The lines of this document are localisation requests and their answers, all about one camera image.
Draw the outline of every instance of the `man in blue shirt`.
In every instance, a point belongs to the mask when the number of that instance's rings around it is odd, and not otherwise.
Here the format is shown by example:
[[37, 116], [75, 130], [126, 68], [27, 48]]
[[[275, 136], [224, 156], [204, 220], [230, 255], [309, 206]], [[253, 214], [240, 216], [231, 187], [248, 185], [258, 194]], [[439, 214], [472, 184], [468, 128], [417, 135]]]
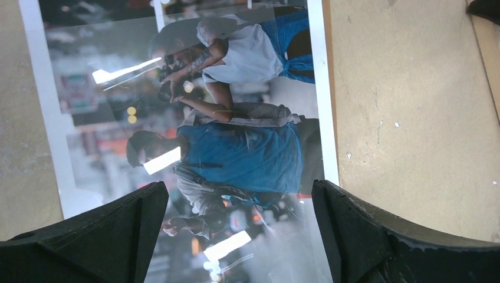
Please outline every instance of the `man in blue shirt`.
[[[236, 114], [229, 123], [197, 116], [194, 110], [195, 117], [188, 117], [190, 122], [183, 123], [173, 139], [150, 131], [138, 131], [129, 139], [127, 158], [132, 166], [181, 149], [175, 168], [178, 187], [200, 212], [194, 218], [165, 222], [169, 235], [187, 229], [208, 238], [221, 230], [227, 217], [223, 196], [266, 206], [277, 196], [298, 193], [301, 185], [309, 188], [314, 179], [322, 179], [321, 156], [303, 152], [321, 152], [317, 119], [300, 118], [286, 107], [269, 104], [242, 103], [235, 108], [244, 114]], [[308, 157], [312, 175], [303, 172]]]

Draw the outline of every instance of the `blue shirt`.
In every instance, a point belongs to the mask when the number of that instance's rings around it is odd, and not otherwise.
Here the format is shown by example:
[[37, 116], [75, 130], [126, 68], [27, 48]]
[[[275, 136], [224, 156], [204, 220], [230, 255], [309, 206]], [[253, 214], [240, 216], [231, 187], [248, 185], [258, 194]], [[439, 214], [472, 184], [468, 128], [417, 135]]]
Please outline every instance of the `blue shirt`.
[[183, 164], [211, 182], [252, 192], [297, 193], [303, 159], [296, 124], [280, 128], [220, 123], [184, 126]]

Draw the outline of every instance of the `person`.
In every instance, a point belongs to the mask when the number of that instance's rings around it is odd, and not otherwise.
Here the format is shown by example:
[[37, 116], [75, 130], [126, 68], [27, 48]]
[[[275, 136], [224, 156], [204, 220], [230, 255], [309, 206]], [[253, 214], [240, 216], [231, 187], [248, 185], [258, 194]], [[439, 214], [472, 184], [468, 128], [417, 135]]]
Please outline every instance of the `person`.
[[[223, 197], [266, 208], [283, 194], [310, 192], [313, 180], [324, 178], [317, 119], [265, 103], [235, 103], [234, 112], [224, 123], [193, 110], [173, 139], [144, 130], [129, 138], [127, 159], [134, 167], [180, 147], [178, 188], [199, 216], [164, 222], [169, 235], [185, 229], [210, 238], [223, 229]], [[312, 148], [319, 155], [304, 154]]]
[[[151, 41], [149, 52], [152, 58], [162, 58], [158, 61], [161, 67], [175, 70], [162, 82], [170, 83], [170, 102], [182, 102], [219, 121], [230, 121], [230, 84], [265, 82], [280, 76], [314, 83], [307, 10], [286, 9], [270, 20], [263, 13], [261, 19], [266, 21], [260, 24], [254, 24], [259, 22], [255, 15], [251, 21], [225, 15], [166, 25]], [[215, 103], [176, 95], [177, 86], [198, 72], [203, 73]]]

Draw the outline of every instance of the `tattoo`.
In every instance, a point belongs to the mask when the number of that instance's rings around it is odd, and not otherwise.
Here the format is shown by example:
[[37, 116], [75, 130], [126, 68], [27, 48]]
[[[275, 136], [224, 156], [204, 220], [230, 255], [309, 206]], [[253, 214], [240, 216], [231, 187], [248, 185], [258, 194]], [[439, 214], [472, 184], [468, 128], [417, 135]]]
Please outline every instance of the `tattoo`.
[[192, 75], [196, 71], [196, 69], [201, 67], [205, 63], [205, 61], [211, 57], [213, 57], [212, 53], [210, 53], [210, 50], [208, 50], [208, 48], [205, 48], [200, 56], [198, 56], [193, 62], [191, 62], [191, 65], [187, 67], [187, 73]]

